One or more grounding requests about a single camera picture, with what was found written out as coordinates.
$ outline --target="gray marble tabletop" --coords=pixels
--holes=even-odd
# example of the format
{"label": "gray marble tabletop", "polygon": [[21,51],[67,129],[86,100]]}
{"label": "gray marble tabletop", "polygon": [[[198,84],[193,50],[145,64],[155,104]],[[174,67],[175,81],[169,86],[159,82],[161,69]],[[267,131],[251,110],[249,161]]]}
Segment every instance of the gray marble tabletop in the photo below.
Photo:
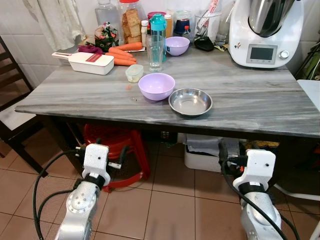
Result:
{"label": "gray marble tabletop", "polygon": [[[144,65],[144,74],[150,73],[146,52],[134,56],[138,64]],[[201,89],[213,99],[212,109],[195,118],[173,112],[168,99],[146,99],[137,83],[128,82],[126,69],[115,66],[102,76],[61,66],[15,110],[37,115],[320,137],[320,113],[286,67],[242,67],[228,52],[204,52],[193,47],[181,56],[168,56],[162,72],[175,79],[175,89]]]}

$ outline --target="mixing bowl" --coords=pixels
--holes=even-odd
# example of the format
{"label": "mixing bowl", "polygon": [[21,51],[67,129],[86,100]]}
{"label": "mixing bowl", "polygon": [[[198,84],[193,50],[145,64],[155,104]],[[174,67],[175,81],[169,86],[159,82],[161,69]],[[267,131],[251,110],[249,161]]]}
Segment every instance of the mixing bowl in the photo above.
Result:
{"label": "mixing bowl", "polygon": [[188,38],[172,36],[165,39],[166,52],[172,56],[179,56],[187,51],[190,44]]}
{"label": "mixing bowl", "polygon": [[213,102],[209,94],[202,90],[182,88],[171,94],[169,105],[181,115],[195,117],[208,112]]}
{"label": "mixing bowl", "polygon": [[170,96],[175,84],[174,78],[168,74],[151,73],[143,76],[138,85],[147,99],[159,101]]}

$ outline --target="tiled floor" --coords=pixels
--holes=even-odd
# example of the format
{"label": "tiled floor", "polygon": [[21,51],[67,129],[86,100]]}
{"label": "tiled floor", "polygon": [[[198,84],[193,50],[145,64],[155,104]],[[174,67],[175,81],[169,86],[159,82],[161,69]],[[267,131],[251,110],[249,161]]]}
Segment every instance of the tiled floor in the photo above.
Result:
{"label": "tiled floor", "polygon": [[[27,151],[41,164],[60,149],[46,131],[28,139]],[[148,143],[151,176],[130,187],[102,192],[92,221],[91,240],[246,240],[240,222],[241,207],[220,173],[189,169],[184,165],[183,146],[166,148]],[[133,156],[123,179],[139,171]],[[50,193],[70,189],[78,177],[70,162],[61,157],[41,180],[37,204]],[[36,172],[13,150],[0,158],[0,240],[37,239],[32,216],[32,190]],[[280,184],[288,191],[320,194],[317,172],[294,171]],[[320,220],[319,202],[284,196],[271,189],[275,206],[308,240]],[[65,212],[66,195],[50,200],[43,209],[41,229],[54,240]],[[282,223],[289,240],[295,237]]]}

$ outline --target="jar of crackers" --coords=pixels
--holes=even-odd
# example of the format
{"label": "jar of crackers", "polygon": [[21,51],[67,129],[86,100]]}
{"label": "jar of crackers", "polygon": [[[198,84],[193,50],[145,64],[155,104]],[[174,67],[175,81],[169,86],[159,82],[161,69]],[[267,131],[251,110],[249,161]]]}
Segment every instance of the jar of crackers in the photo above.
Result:
{"label": "jar of crackers", "polygon": [[141,42],[141,20],[146,20],[139,0],[119,0],[119,12],[125,44]]}

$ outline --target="digital display screen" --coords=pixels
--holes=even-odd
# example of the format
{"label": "digital display screen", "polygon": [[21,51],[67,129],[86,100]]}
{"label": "digital display screen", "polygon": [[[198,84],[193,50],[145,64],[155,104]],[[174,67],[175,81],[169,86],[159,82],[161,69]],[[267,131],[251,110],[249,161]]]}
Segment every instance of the digital display screen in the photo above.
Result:
{"label": "digital display screen", "polygon": [[252,47],[250,59],[272,60],[273,48]]}

